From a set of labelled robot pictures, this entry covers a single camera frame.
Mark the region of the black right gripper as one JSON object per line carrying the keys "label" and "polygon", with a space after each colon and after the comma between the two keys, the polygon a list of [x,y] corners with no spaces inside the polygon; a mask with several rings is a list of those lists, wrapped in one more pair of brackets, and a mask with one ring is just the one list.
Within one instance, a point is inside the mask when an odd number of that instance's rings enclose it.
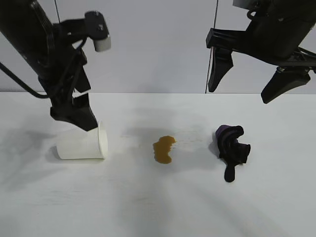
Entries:
{"label": "black right gripper", "polygon": [[301,13],[279,18],[254,16],[245,31],[210,29],[206,38],[206,46],[213,49],[209,92],[216,90],[234,66],[232,52],[278,66],[261,92],[264,104],[306,85],[311,80],[310,69],[316,68],[316,55],[299,45],[315,23],[314,13]]}

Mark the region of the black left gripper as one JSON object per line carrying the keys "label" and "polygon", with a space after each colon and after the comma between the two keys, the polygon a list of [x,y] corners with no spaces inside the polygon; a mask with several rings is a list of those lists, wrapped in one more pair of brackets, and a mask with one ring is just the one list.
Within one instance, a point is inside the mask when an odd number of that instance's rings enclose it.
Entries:
{"label": "black left gripper", "polygon": [[86,19],[52,24],[46,17],[40,17],[39,22],[45,32],[47,49],[41,62],[46,74],[39,77],[46,94],[39,94],[39,98],[51,99],[53,119],[71,123],[84,131],[97,128],[98,122],[86,93],[91,87],[83,69],[87,59],[82,48],[89,37]]}

